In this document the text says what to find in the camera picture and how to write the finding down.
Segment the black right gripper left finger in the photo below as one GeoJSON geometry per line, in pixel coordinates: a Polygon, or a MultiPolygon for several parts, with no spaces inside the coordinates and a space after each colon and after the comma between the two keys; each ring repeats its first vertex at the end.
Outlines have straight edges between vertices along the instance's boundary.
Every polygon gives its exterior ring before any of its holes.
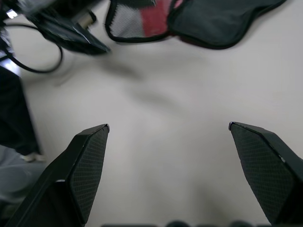
{"type": "Polygon", "coordinates": [[[109,125],[75,135],[42,172],[8,227],[83,227],[98,190],[109,125]]]}

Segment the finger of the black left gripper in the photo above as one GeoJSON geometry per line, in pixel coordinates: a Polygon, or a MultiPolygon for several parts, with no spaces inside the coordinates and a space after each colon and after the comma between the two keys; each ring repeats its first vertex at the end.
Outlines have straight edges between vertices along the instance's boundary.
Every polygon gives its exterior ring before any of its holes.
{"type": "Polygon", "coordinates": [[[86,55],[95,56],[111,52],[109,47],[79,25],[47,24],[44,26],[44,38],[66,50],[86,55]]]}

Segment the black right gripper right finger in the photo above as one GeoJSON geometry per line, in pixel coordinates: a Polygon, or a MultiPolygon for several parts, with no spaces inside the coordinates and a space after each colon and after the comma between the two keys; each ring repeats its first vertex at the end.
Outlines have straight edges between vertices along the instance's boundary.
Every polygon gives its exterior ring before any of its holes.
{"type": "Polygon", "coordinates": [[[272,225],[303,224],[303,160],[275,133],[231,122],[245,178],[272,225]]]}

